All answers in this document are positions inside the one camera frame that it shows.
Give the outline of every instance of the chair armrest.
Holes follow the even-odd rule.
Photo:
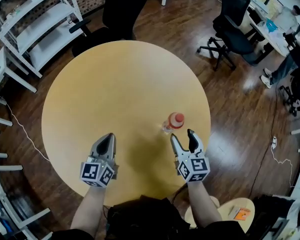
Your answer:
[[[85,18],[82,21],[79,21],[78,23],[76,23],[73,27],[71,27],[69,29],[69,32],[72,34],[73,32],[77,31],[78,29],[82,29],[82,31],[86,35],[89,35],[89,34],[91,34],[91,32],[89,31],[89,29],[86,26],[89,22],[91,22],[91,19]]]
[[[232,25],[234,26],[236,29],[238,29],[239,27],[237,26],[237,24],[227,15],[224,15],[224,18]]]

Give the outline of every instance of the white shoe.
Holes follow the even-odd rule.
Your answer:
[[[269,78],[271,78],[272,77],[272,72],[269,70],[269,69],[267,69],[266,67],[263,69],[263,71],[264,71],[264,73],[269,77]]]
[[[266,87],[268,87],[269,89],[271,88],[272,84],[270,84],[270,78],[262,75],[260,76],[262,83],[264,83],[266,85]]]

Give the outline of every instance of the shelving unit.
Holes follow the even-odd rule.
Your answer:
[[[71,6],[67,0],[60,0],[60,3],[47,10],[15,37],[11,33],[11,29],[23,16],[43,1],[44,0],[27,0],[17,8],[15,15],[11,18],[3,22],[0,17],[0,40],[29,70],[40,78],[42,75],[39,70],[57,52],[83,33],[81,29],[78,29],[72,34],[69,33],[69,29],[74,25],[70,18],[71,14],[74,14],[79,21],[82,21],[77,0],[71,0],[73,6]],[[34,46],[33,49],[29,50],[42,35],[64,19],[67,19],[67,21],[55,27],[55,29]],[[15,42],[15,45],[8,41],[7,35]]]

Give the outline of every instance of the office chair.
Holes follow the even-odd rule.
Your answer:
[[[105,0],[102,22],[106,27],[90,32],[87,24],[90,19],[84,19],[72,28],[70,33],[81,29],[86,36],[76,39],[72,47],[74,57],[84,51],[108,42],[121,39],[135,40],[133,27],[147,0]]]
[[[220,40],[210,37],[207,43],[208,46],[200,46],[197,49],[197,53],[200,53],[201,49],[219,53],[216,66],[214,68],[215,71],[218,69],[223,56],[231,63],[231,69],[236,69],[236,65],[229,57],[229,52],[247,55],[243,58],[248,63],[253,63],[253,61],[256,60],[253,46],[238,28],[238,26],[242,23],[249,3],[250,0],[222,0],[221,13],[214,19],[213,28],[216,31],[215,36],[221,38],[224,45],[221,47],[218,44],[218,41]],[[214,43],[216,47],[210,47],[211,43]]]
[[[300,101],[300,68],[296,69],[291,73],[291,88],[289,86],[280,86],[280,90],[283,92],[283,96],[286,93],[287,99],[283,100],[283,105],[289,105],[289,112],[295,117],[297,116],[297,111],[300,111],[300,104],[296,105],[296,101]]]

